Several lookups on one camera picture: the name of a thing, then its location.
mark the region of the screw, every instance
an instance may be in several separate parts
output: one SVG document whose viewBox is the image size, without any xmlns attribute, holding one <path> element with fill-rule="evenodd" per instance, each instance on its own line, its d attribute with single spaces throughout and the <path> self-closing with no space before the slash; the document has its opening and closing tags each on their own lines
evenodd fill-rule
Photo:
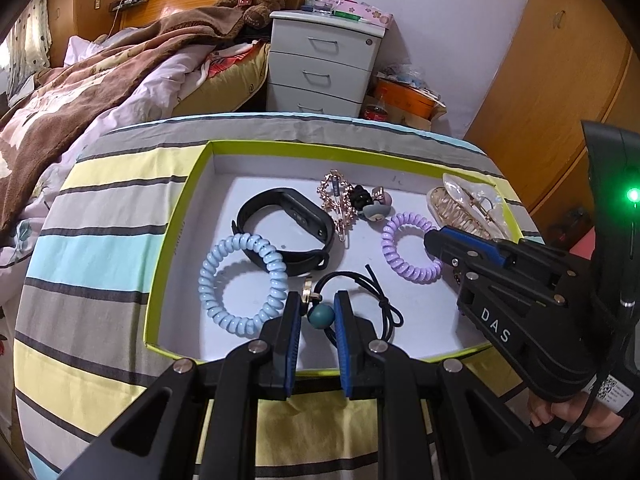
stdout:
<svg viewBox="0 0 640 480">
<path fill-rule="evenodd" d="M 192 368 L 193 368 L 193 361 L 191 359 L 187 359 L 187 358 L 178 359 L 174 363 L 174 372 L 178 372 L 179 374 L 186 373 Z"/>
<path fill-rule="evenodd" d="M 267 343 L 262 339 L 254 339 L 249 343 L 247 348 L 249 349 L 249 352 L 251 352 L 252 354 L 261 354 L 268 347 L 269 345 L 267 345 Z"/>
<path fill-rule="evenodd" d="M 382 354 L 382 352 L 386 352 L 389 348 L 389 345 L 386 341 L 382 341 L 382 339 L 374 339 L 369 342 L 369 350 L 371 350 L 374 354 Z"/>
<path fill-rule="evenodd" d="M 457 359 L 445 359 L 442 366 L 447 372 L 451 372 L 452 374 L 456 374 L 462 370 L 462 363 Z"/>
</svg>

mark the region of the human hand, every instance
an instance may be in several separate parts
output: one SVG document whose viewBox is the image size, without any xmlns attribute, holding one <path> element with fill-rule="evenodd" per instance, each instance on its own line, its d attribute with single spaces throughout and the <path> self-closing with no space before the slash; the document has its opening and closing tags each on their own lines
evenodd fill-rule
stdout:
<svg viewBox="0 0 640 480">
<path fill-rule="evenodd" d="M 550 423 L 555 416 L 566 422 L 575 422 L 584 405 L 587 403 L 588 394 L 579 392 L 573 399 L 567 402 L 551 403 L 540 399 L 536 394 L 529 391 L 527 408 L 531 417 L 531 423 L 538 427 L 542 424 Z M 612 412 L 604 404 L 595 402 L 589 415 L 584 419 L 582 425 L 587 428 L 585 438 L 592 444 L 604 440 L 612 435 L 619 428 L 624 419 Z"/>
</svg>

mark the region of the black elastic hair tie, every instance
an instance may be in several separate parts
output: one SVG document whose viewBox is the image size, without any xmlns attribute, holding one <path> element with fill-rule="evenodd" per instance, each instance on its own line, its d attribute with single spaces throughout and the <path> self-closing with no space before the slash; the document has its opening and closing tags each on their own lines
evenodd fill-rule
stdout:
<svg viewBox="0 0 640 480">
<path fill-rule="evenodd" d="M 378 306 L 382 311 L 382 336 L 380 337 L 380 339 L 389 342 L 394 334 L 394 329 L 400 328 L 402 325 L 404 325 L 404 317 L 396 307 L 389 303 L 389 299 L 385 296 L 385 293 L 380 286 L 380 282 L 378 282 L 378 279 L 373 273 L 373 270 L 371 270 L 371 267 L 369 265 L 365 265 L 365 269 L 367 269 L 370 278 L 359 274 L 358 272 L 351 272 L 350 270 L 336 270 L 335 272 L 329 272 L 318 280 L 316 286 L 314 287 L 314 293 L 320 295 L 322 292 L 322 288 L 329 282 L 329 280 L 332 280 L 333 278 L 337 278 L 338 276 L 346 276 L 347 278 L 351 278 L 354 282 L 356 282 L 367 292 L 375 296 L 375 298 L 378 300 Z M 313 300 L 312 303 L 318 304 L 320 303 L 320 301 L 321 300 Z M 325 328 L 324 333 L 326 334 L 331 344 L 336 346 L 334 329 L 331 327 Z"/>
</svg>

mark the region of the light blue spiral hair tie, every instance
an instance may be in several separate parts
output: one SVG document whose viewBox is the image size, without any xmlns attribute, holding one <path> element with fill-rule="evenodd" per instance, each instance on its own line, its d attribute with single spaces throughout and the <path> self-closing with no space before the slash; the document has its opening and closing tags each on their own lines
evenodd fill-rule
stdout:
<svg viewBox="0 0 640 480">
<path fill-rule="evenodd" d="M 271 288 L 267 300 L 253 318 L 229 314 L 223 306 L 220 306 L 213 295 L 213 277 L 220 262 L 227 255 L 240 249 L 260 254 L 260 257 L 267 265 L 271 279 Z M 254 335 L 260 332 L 265 321 L 282 314 L 288 288 L 286 269 L 287 266 L 282 261 L 282 254 L 260 235 L 238 233 L 230 236 L 225 240 L 220 240 L 216 245 L 212 245 L 207 257 L 202 262 L 200 277 L 198 278 L 200 303 L 207 311 L 207 316 L 227 332 L 238 336 Z"/>
</svg>

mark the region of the black wristband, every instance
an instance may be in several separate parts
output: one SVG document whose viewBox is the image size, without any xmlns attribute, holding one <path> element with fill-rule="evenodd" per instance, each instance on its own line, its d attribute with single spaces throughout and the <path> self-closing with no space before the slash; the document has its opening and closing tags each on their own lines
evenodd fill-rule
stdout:
<svg viewBox="0 0 640 480">
<path fill-rule="evenodd" d="M 270 205 L 281 207 L 300 227 L 324 244 L 322 249 L 313 251 L 278 250 L 287 265 L 287 275 L 300 276 L 312 270 L 325 269 L 329 263 L 329 250 L 334 243 L 334 220 L 302 193 L 290 187 L 269 189 L 249 199 L 240 208 L 237 221 L 231 222 L 234 234 L 244 234 L 246 221 L 257 211 Z M 267 270 L 258 254 L 253 251 L 244 251 L 244 254 L 258 267 Z"/>
</svg>

